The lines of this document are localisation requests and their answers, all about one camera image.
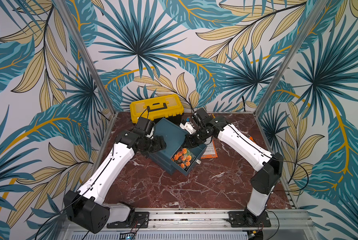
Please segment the orange seed bag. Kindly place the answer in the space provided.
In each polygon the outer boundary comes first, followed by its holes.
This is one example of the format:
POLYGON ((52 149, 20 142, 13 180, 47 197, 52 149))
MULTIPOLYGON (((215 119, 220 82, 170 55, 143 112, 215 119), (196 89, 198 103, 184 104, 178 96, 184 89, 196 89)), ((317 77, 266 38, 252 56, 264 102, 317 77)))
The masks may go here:
POLYGON ((201 156, 201 159, 214 159, 217 158, 218 154, 215 147, 214 139, 210 139, 210 142, 207 144, 205 152, 201 156))

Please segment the teal drawer cabinet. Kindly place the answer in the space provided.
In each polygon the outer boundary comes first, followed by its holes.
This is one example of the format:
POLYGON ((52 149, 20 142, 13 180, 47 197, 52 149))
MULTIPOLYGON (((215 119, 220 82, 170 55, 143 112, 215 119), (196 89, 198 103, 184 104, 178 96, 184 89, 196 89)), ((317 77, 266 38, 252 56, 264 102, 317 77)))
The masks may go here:
POLYGON ((187 131, 181 129, 167 119, 161 119, 155 125, 153 135, 154 139, 157 136, 162 136, 167 146, 164 150, 151 153, 149 158, 170 175, 173 175, 174 172, 180 172, 183 175, 188 176, 190 171, 195 166, 193 162, 196 162, 202 153, 202 150, 199 147, 190 148, 189 151, 195 158, 190 161, 190 166, 185 166, 185 169, 181 168, 180 165, 171 160, 177 151, 181 150, 182 144, 185 141, 186 133, 187 131))

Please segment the teal top drawer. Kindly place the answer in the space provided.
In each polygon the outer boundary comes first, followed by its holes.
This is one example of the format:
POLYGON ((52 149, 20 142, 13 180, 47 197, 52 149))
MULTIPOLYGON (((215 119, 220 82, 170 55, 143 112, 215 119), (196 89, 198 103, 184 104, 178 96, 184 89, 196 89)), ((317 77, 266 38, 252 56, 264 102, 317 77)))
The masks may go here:
POLYGON ((194 167, 201 164, 201 157, 205 153, 206 148, 204 144, 191 149, 180 147, 169 158, 168 163, 171 167, 174 167, 175 170, 188 176, 194 167))

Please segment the marigold photo seed bag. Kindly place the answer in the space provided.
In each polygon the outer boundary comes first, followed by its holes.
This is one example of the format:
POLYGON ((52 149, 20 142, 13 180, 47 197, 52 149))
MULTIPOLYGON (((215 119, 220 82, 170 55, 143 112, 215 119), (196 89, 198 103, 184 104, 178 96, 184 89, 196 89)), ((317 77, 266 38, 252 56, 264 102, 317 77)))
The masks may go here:
POLYGON ((196 156, 187 148, 178 149, 171 157, 171 161, 185 171, 188 171, 196 160, 196 156))

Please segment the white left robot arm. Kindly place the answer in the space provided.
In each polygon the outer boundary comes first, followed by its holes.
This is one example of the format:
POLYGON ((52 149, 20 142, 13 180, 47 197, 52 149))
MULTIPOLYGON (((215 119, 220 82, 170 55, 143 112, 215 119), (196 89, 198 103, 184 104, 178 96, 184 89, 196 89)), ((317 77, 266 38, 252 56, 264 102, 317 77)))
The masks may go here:
POLYGON ((113 149, 95 173, 77 191, 68 191, 64 196, 68 219, 96 234, 110 222, 124 222, 131 208, 124 204, 107 207, 106 195, 125 165, 137 152, 154 153, 166 148, 164 137, 147 137, 123 131, 115 139, 113 149))

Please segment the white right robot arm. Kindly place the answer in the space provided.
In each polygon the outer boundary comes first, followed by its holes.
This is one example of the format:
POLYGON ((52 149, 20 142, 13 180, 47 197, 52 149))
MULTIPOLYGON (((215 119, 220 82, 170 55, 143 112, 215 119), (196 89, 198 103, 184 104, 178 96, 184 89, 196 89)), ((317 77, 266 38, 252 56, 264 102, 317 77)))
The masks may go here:
POLYGON ((187 131, 182 147, 197 147, 214 137, 230 146, 253 167, 256 174, 251 178, 253 189, 245 212, 253 218, 261 216, 282 176, 283 156, 263 149, 224 117, 210 117, 199 121, 197 129, 186 121, 182 121, 180 127, 187 131))

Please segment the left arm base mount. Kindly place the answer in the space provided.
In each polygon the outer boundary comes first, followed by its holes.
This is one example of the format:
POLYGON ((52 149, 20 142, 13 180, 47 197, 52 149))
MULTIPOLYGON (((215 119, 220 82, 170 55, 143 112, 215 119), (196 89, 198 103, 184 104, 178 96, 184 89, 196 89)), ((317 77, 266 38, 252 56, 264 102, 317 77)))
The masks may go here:
POLYGON ((123 222, 107 224, 108 229, 146 229, 149 225, 149 212, 131 212, 123 222))

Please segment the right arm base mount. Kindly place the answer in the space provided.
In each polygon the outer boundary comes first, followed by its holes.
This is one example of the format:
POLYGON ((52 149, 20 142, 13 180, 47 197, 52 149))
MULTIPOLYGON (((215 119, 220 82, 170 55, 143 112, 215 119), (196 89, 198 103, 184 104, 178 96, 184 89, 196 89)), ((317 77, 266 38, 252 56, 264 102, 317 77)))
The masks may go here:
POLYGON ((271 227, 270 218, 266 211, 259 216, 255 216, 249 211, 230 211, 228 212, 227 222, 232 228, 269 228, 271 227))

